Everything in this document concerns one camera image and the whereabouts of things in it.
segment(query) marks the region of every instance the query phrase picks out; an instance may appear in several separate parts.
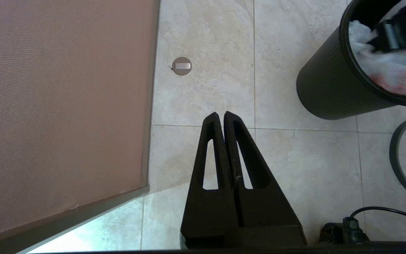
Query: trash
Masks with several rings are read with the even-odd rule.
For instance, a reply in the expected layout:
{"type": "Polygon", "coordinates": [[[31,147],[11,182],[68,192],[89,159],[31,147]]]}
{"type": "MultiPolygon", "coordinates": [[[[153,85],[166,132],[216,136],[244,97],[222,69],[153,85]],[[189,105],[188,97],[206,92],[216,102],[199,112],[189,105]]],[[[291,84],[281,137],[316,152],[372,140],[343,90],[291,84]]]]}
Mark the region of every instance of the trash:
{"type": "Polygon", "coordinates": [[[349,41],[361,69],[383,89],[406,96],[406,50],[373,53],[374,47],[366,42],[374,37],[369,27],[357,20],[350,22],[349,41]]]}

